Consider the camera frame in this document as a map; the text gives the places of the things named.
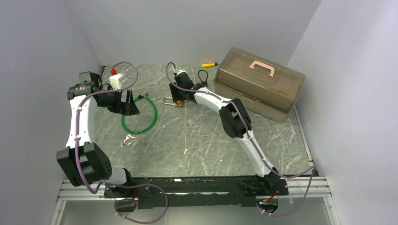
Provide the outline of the silver key bunch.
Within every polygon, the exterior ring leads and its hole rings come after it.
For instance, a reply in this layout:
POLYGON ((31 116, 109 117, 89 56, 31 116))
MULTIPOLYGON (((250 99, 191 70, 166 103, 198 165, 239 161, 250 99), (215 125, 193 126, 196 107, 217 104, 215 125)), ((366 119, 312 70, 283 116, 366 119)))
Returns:
POLYGON ((119 146, 120 147, 125 147, 127 146, 128 148, 131 148, 136 137, 132 136, 131 134, 126 135, 125 139, 120 142, 119 146))

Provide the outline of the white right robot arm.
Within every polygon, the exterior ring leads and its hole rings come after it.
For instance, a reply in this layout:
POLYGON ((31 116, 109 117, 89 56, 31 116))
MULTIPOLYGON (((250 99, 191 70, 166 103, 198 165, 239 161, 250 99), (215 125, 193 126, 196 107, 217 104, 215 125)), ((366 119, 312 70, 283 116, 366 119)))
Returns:
POLYGON ((259 147, 242 101, 213 93, 205 81, 194 84, 185 70, 175 69, 173 74, 175 81, 169 84, 173 101, 192 101, 219 114, 224 132, 240 144, 249 158, 259 181, 259 190, 269 195, 279 186, 286 187, 286 180, 277 175, 276 168, 259 147))

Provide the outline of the green cable lock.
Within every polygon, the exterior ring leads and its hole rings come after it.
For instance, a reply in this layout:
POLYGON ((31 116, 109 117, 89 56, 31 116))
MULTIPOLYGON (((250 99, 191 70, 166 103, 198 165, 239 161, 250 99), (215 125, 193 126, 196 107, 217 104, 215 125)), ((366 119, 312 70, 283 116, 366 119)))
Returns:
POLYGON ((123 129, 131 135, 143 134, 150 131, 158 120, 158 109, 154 101, 148 96, 147 91, 141 93, 134 99, 136 103, 139 100, 144 100, 144 103, 139 103, 140 106, 144 106, 144 115, 138 116, 136 121, 132 121, 130 117, 121 117, 121 125, 123 129))

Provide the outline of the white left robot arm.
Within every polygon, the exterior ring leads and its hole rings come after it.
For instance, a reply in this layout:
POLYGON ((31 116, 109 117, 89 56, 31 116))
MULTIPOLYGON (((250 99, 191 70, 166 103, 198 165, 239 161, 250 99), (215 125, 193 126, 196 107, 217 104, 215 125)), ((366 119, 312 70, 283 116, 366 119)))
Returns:
POLYGON ((71 108, 70 134, 64 150, 56 153, 56 160, 75 187, 92 183, 111 183, 124 197, 134 193, 135 184, 127 169, 111 165, 109 157, 95 142, 95 113, 99 107, 125 116, 140 113, 131 90, 122 101, 122 84, 127 75, 112 73, 107 89, 100 75, 93 72, 79 74, 80 82, 69 88, 67 98, 71 108))

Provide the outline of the brass padlock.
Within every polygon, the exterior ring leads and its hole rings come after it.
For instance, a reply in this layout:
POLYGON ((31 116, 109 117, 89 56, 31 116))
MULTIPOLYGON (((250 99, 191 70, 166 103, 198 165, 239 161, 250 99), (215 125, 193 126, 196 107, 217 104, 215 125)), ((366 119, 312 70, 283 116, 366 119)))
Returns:
POLYGON ((172 105, 172 106, 177 106, 177 107, 182 107, 184 105, 184 101, 180 100, 174 100, 172 97, 165 97, 162 100, 163 104, 165 105, 172 105))

